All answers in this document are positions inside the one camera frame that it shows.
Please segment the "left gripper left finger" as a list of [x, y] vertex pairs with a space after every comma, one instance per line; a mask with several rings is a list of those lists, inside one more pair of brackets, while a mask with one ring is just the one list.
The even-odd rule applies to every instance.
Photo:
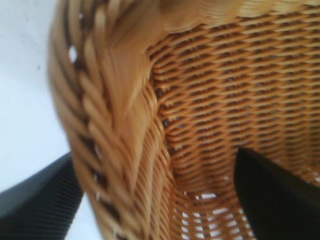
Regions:
[[0, 194], [0, 238], [65, 239], [83, 195], [67, 153]]

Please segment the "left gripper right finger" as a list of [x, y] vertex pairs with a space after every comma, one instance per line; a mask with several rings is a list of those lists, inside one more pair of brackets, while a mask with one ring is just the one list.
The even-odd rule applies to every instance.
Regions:
[[236, 153], [234, 186], [258, 240], [318, 240], [320, 189], [250, 148]]

